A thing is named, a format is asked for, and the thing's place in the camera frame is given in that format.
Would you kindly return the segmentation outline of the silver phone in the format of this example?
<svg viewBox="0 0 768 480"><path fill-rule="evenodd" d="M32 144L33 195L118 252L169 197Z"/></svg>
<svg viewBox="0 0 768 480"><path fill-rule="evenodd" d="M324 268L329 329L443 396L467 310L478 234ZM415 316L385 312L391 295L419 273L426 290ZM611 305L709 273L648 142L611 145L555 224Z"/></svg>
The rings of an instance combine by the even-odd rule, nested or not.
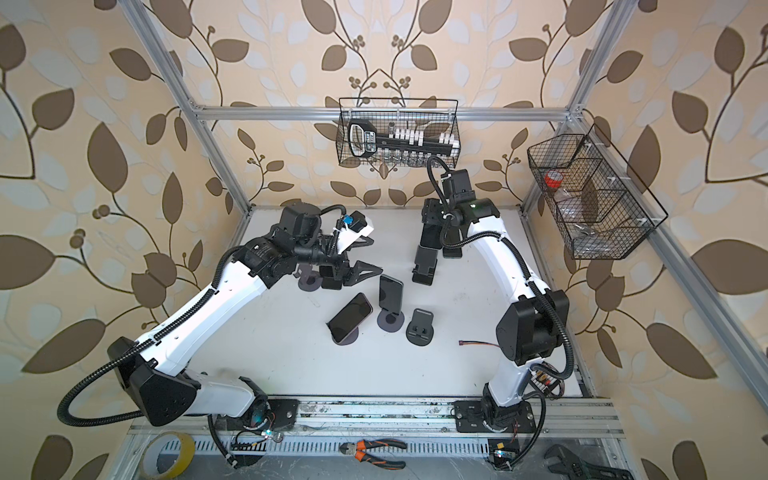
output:
<svg viewBox="0 0 768 480"><path fill-rule="evenodd" d="M441 250L443 248L441 231L442 227L440 225L424 224L422 226L419 246L426 249Z"/></svg>

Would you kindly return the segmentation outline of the green phone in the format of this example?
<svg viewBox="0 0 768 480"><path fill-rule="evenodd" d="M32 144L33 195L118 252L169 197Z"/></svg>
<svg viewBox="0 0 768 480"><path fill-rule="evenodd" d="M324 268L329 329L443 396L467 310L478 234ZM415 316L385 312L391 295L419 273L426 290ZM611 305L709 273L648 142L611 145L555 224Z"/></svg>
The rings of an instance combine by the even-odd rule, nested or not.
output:
<svg viewBox="0 0 768 480"><path fill-rule="evenodd" d="M461 241L445 240L442 248L445 259L459 259L463 257Z"/></svg>
<svg viewBox="0 0 768 480"><path fill-rule="evenodd" d="M401 280L382 274L379 277L379 307L395 316L402 312L404 284Z"/></svg>

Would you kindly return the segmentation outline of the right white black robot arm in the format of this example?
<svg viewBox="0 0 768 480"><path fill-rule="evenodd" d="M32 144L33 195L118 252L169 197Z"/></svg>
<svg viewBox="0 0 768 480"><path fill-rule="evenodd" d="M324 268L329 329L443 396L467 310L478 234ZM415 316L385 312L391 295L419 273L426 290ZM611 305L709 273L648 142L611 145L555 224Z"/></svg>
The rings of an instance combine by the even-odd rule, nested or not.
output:
<svg viewBox="0 0 768 480"><path fill-rule="evenodd" d="M573 375L574 349L566 328L569 300L529 268L495 204L476 197L466 170L446 167L435 176L434 166L446 164L435 155L426 162L436 195L422 208L412 279L431 285L440 252L472 246L485 260L508 307L496 326L503 358L483 387L479 415L483 429L511 432L523 421L531 399L545 403L562 396Z"/></svg>

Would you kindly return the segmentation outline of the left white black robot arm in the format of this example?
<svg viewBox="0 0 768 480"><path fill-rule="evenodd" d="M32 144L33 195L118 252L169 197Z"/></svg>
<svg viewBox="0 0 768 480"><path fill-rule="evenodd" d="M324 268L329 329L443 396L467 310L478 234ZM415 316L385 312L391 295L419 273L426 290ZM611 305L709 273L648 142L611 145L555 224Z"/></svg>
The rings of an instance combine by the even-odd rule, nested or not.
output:
<svg viewBox="0 0 768 480"><path fill-rule="evenodd" d="M381 274L381 268L350 262L348 252L370 246L372 220L360 211L340 215L329 233L322 230L328 208L296 202L285 207L278 223L263 236L228 249L213 278L187 304L137 340L121 337L108 349L108 362L79 381L57 407L60 422L72 427L97 427L145 418L164 426L183 416L204 416L213 429L220 417L242 430L273 436L276 415L267 394L250 378L219 379L189 369L205 342L232 316L266 293L299 265L318 267L324 289L339 290ZM115 372L136 410L105 417L83 418L70 407L79 394L109 372Z"/></svg>

